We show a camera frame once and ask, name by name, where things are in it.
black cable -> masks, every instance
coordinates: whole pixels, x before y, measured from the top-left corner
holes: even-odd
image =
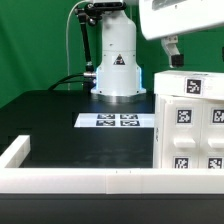
[[[77,73],[77,74],[74,74],[74,75],[69,75],[69,76],[66,76],[62,79],[60,79],[58,82],[56,82],[55,84],[51,85],[48,90],[53,90],[55,89],[58,85],[60,85],[62,82],[66,81],[66,80],[69,80],[69,79],[72,79],[72,78],[76,78],[76,77],[83,77],[83,73]]]

cable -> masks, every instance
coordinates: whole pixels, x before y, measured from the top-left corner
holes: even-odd
[[[83,73],[77,73],[77,74],[74,74],[74,75],[69,75],[69,76],[66,76],[62,79],[60,79],[58,82],[56,82],[55,84],[53,84],[52,86],[50,86],[48,88],[48,90],[53,90],[55,89],[58,85],[60,85],[61,83],[65,82],[66,80],[69,80],[69,79],[72,79],[72,78],[76,78],[76,77],[83,77]]]
[[[67,75],[70,75],[70,53],[69,53],[69,26],[70,26],[70,20],[72,13],[75,11],[75,9],[78,7],[78,5],[85,3],[85,2],[90,2],[90,0],[84,0],[76,3],[73,8],[71,9],[68,19],[67,19],[67,25],[66,25],[66,55],[67,55]]]

white panel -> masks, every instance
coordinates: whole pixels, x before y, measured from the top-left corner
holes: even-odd
[[[107,194],[139,194],[141,193],[140,169],[118,169],[107,172]]]
[[[106,193],[105,170],[4,169],[0,174],[0,193]]]
[[[154,7],[156,1],[167,2],[167,0],[139,0],[141,27],[146,39],[187,33],[224,24],[223,0],[179,1],[176,4],[164,4],[164,7],[158,10]]]

green wall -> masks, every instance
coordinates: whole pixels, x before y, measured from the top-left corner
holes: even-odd
[[[65,29],[76,0],[1,0],[0,3],[0,107],[28,90],[45,90],[66,76]],[[137,24],[137,62],[144,71],[144,86],[153,89],[153,74],[169,69],[159,40],[147,42],[141,34],[139,12],[132,8]],[[71,21],[72,73],[84,70],[83,45],[75,16]],[[101,61],[100,26],[88,28],[93,62]],[[212,29],[179,37],[185,54],[183,70],[224,72],[224,29]],[[72,85],[73,89],[81,88]]]

